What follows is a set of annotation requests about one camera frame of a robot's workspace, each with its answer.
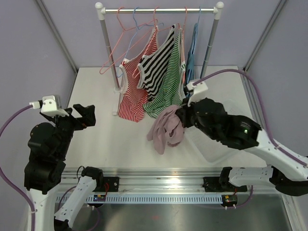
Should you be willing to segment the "mauve pink tank top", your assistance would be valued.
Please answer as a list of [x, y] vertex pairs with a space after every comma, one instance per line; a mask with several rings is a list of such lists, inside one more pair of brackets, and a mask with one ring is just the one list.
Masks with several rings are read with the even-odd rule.
[[171, 105], [163, 110], [146, 135], [147, 141], [153, 142], [154, 149], [160, 155], [164, 154], [166, 146], [175, 147], [184, 139], [185, 128], [176, 115], [178, 109], [178, 105]]

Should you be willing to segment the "red white striped tank top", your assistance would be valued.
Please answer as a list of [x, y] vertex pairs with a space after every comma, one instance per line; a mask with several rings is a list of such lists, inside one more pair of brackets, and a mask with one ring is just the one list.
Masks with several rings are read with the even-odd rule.
[[150, 55], [158, 49], [157, 31], [158, 27], [153, 28], [142, 51], [130, 60], [124, 59], [119, 66], [123, 77], [118, 116], [122, 119], [139, 122], [144, 118], [143, 104], [147, 102], [147, 93], [137, 88], [140, 80], [137, 66], [144, 55]]

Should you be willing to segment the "light blue wire hanger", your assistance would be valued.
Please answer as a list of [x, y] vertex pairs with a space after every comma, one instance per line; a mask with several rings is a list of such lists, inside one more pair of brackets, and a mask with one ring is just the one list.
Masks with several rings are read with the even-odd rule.
[[133, 35], [133, 37], [131, 38], [131, 40], [130, 40], [130, 42], [129, 42], [127, 51], [126, 51], [124, 54], [122, 54], [122, 56], [124, 56], [124, 58], [126, 58], [128, 52], [129, 52], [129, 50], [130, 50], [134, 45], [136, 45], [136, 44], [138, 43], [138, 41], [137, 41], [135, 44], [131, 45], [132, 42], [133, 42], [133, 40], [134, 40], [134, 38], [135, 38], [135, 36], [138, 34], [138, 32], [139, 32], [143, 27], [145, 27], [145, 26], [147, 26], [147, 27], [153, 27], [153, 28], [154, 28], [154, 20], [152, 20], [152, 21], [150, 21], [150, 22], [148, 22], [148, 23], [143, 23], [143, 24], [140, 24], [140, 25], [138, 24], [138, 22], [137, 22], [137, 20], [136, 20], [136, 18], [135, 18], [135, 12], [136, 12], [136, 10], [137, 10], [138, 8], [139, 8], [139, 7], [136, 7], [136, 8], [133, 10], [133, 13], [132, 13], [132, 17], [133, 17], [133, 20], [134, 20], [134, 22], [135, 22], [135, 26], [132, 27], [132, 28], [124, 28], [122, 22], [121, 22], [120, 19], [119, 19], [118, 14], [119, 14], [120, 10], [122, 9], [122, 7], [119, 8], [119, 9], [117, 10], [117, 13], [116, 13], [117, 20], [118, 20], [118, 22], [120, 23], [120, 25], [121, 25], [121, 27], [122, 27], [122, 29], [123, 29], [124, 32], [129, 31], [129, 30], [132, 30], [132, 29], [135, 29], [135, 30], [136, 30], [136, 31], [135, 31], [135, 34]]

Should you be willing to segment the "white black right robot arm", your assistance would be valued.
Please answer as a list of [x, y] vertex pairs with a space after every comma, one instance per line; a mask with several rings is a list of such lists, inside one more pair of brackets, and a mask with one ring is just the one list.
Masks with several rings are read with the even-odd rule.
[[228, 114], [223, 104], [205, 98], [176, 110], [184, 128], [195, 127], [207, 137], [231, 149], [253, 154], [265, 167], [224, 167], [206, 190], [232, 192], [243, 186], [263, 185], [289, 196], [308, 193], [308, 158], [288, 152], [270, 139], [257, 122], [243, 115]]

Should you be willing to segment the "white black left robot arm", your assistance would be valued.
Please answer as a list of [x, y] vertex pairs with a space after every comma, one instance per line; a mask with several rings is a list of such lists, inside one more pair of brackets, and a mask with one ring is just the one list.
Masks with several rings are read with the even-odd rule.
[[56, 108], [50, 116], [40, 114], [47, 122], [33, 127], [28, 147], [29, 162], [25, 167], [24, 186], [34, 204], [36, 231], [70, 231], [78, 212], [91, 192], [104, 186], [103, 171], [86, 167], [77, 187], [57, 212], [54, 211], [57, 191], [65, 169], [66, 154], [75, 131], [96, 124], [95, 106], [75, 104], [71, 108]]

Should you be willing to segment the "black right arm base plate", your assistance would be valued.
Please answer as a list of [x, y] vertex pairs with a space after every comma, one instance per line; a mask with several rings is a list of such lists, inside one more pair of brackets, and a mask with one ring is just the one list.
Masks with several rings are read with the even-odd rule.
[[222, 186], [219, 182], [218, 176], [203, 177], [203, 182], [203, 188], [205, 189], [205, 192], [222, 193], [234, 191], [234, 189], [228, 185]]

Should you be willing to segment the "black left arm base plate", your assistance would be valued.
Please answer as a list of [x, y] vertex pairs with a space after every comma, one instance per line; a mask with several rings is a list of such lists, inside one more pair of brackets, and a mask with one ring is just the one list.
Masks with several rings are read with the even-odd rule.
[[119, 177], [102, 177], [94, 192], [118, 192], [119, 180]]

